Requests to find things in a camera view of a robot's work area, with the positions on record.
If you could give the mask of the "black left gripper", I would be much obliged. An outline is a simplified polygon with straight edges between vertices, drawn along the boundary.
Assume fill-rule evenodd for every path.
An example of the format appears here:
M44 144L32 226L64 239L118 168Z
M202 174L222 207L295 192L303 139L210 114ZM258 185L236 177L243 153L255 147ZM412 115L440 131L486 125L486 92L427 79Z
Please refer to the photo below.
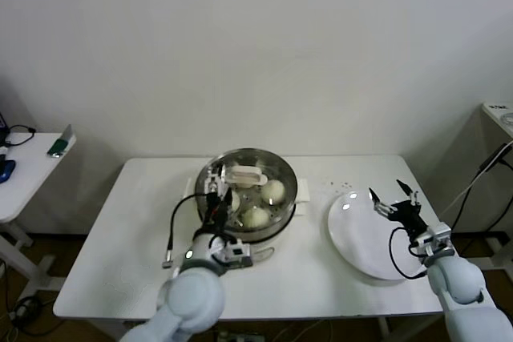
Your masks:
M232 213L233 193L229 188L226 191L226 167L210 166L204 180L204 192L207 194L207 211L203 219L202 229L207 233L220 235Z

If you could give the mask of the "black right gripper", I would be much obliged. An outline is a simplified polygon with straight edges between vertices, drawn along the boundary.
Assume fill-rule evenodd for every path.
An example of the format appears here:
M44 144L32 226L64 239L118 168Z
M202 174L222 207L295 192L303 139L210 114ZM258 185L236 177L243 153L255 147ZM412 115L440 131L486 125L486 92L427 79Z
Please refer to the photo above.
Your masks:
M369 188L374 210L381 216L389 216L389 220L392 222L399 222L406 229L410 238L418 238L428 228L426 222L420 216L422 205L418 201L418 191L414 191L407 183L399 179L396 182L408 200L390 206L383 203L374 190Z

